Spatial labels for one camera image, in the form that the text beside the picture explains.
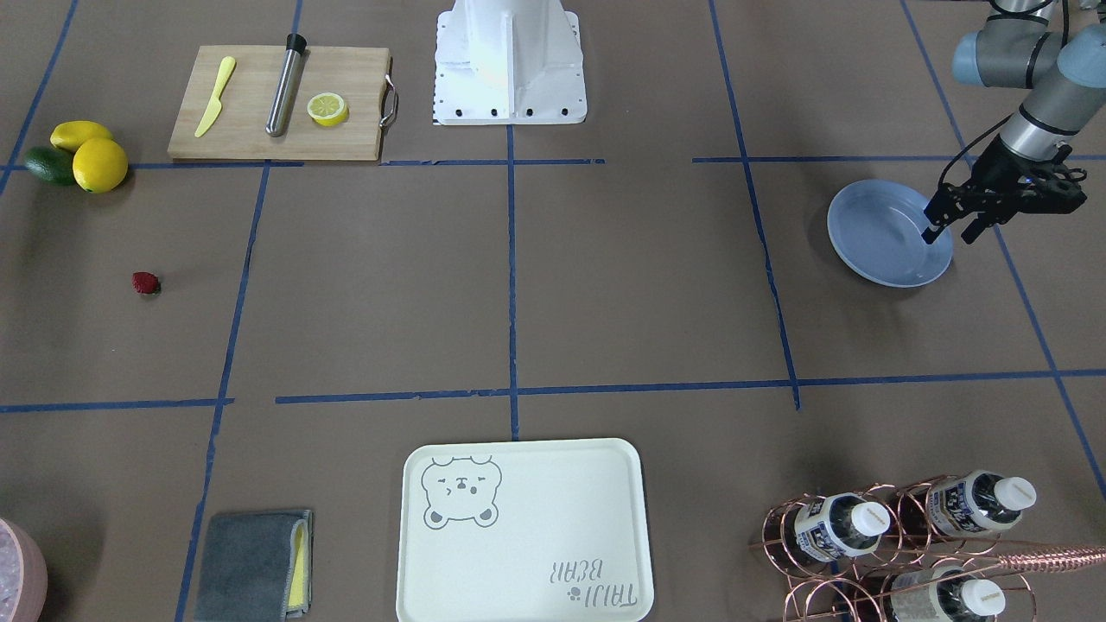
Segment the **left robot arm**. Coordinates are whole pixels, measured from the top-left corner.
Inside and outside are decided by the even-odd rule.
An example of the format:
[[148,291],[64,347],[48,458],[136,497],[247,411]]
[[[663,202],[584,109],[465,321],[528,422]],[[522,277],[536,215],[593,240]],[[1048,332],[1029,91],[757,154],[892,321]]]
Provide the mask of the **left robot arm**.
[[957,44],[957,81],[1023,89],[1027,97],[993,129],[966,182],[939,180],[925,206],[925,243],[968,218],[964,243],[1015,215],[1068,215],[1086,201],[1086,173],[1066,159],[1071,142],[1103,108],[1105,30],[1098,22],[1077,35],[1048,28],[1051,1],[992,1],[985,25]]

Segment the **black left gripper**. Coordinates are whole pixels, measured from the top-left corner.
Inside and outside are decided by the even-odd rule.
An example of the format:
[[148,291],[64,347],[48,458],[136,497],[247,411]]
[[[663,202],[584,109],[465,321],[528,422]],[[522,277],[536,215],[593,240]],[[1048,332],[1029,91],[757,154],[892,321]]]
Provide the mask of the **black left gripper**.
[[987,229],[1006,224],[1018,212],[1068,215],[1086,203],[1081,182],[1086,170],[1066,165],[1071,146],[1066,139],[1052,145],[1043,160],[1031,159],[993,138],[972,164],[963,184],[939,186],[924,215],[929,225],[921,232],[925,243],[936,243],[945,228],[968,215],[975,219],[961,232],[964,243],[975,243]]

